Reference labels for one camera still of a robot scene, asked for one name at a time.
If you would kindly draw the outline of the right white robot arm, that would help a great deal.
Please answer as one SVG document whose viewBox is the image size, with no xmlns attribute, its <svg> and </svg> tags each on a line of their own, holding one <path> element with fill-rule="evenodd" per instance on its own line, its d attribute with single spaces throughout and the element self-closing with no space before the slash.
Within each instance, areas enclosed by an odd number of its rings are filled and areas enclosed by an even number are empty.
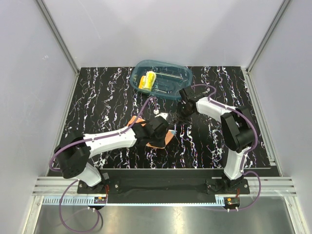
<svg viewBox="0 0 312 234">
<path fill-rule="evenodd" d="M 216 93 L 197 93 L 193 85 L 179 90 L 181 101 L 177 109 L 177 121 L 179 123 L 190 122 L 194 113 L 206 115 L 220 122 L 224 143 L 228 148 L 228 156 L 221 179 L 206 180 L 207 192 L 236 194 L 243 184 L 244 165 L 248 153 L 256 148 L 258 134 L 253 124 L 248 108 L 244 106 L 233 107 L 213 100 Z"/>
</svg>

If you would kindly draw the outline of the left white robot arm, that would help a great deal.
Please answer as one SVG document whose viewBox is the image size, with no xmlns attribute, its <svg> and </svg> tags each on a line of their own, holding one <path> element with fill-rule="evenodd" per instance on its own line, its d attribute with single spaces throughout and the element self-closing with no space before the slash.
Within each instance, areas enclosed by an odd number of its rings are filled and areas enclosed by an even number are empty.
<svg viewBox="0 0 312 234">
<path fill-rule="evenodd" d="M 94 193 L 102 192 L 105 188 L 104 178 L 88 160 L 121 148 L 165 148 L 175 135 L 175 131 L 169 129 L 167 116 L 167 113 L 160 113 L 149 120 L 133 116 L 127 126 L 105 133 L 72 132 L 54 150 L 62 177 L 76 178 L 85 182 Z"/>
</svg>

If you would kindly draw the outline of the teal plastic basin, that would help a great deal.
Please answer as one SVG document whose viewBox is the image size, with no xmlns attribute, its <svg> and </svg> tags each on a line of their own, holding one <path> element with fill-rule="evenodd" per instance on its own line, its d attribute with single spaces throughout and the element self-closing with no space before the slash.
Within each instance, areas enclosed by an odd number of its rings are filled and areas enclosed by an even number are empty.
<svg viewBox="0 0 312 234">
<path fill-rule="evenodd" d="M 142 78 L 148 73 L 155 75 L 150 90 L 142 88 Z M 156 60 L 143 60 L 134 68 L 130 76 L 130 84 L 134 89 L 157 98 L 180 100 L 179 91 L 192 84 L 193 73 L 185 66 Z"/>
</svg>

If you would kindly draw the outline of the orange dotted towel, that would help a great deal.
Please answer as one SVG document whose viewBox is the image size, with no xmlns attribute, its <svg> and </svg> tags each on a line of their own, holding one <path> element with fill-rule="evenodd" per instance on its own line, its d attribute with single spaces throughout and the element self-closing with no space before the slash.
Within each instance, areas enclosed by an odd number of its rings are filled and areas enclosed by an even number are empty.
<svg viewBox="0 0 312 234">
<path fill-rule="evenodd" d="M 144 119 L 142 118 L 138 118 L 137 120 L 136 119 L 136 116 L 132 116 L 132 118 L 130 119 L 130 121 L 128 122 L 127 124 L 127 127 L 131 126 L 131 129 L 134 131 L 134 124 L 135 123 L 139 123 L 139 122 L 142 122 L 142 121 L 145 121 Z M 168 133 L 165 137 L 165 143 L 166 143 L 166 146 L 169 144 L 169 142 L 173 139 L 174 135 L 176 134 L 175 130 L 169 130 L 168 129 Z"/>
</svg>

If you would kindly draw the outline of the yellow patterned towel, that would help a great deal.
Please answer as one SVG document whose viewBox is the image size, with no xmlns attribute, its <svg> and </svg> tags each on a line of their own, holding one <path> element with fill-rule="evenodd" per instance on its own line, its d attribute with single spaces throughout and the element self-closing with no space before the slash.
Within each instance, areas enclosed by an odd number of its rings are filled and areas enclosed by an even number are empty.
<svg viewBox="0 0 312 234">
<path fill-rule="evenodd" d="M 148 71 L 146 75 L 142 76 L 138 88 L 145 91 L 151 91 L 156 80 L 156 73 Z"/>
</svg>

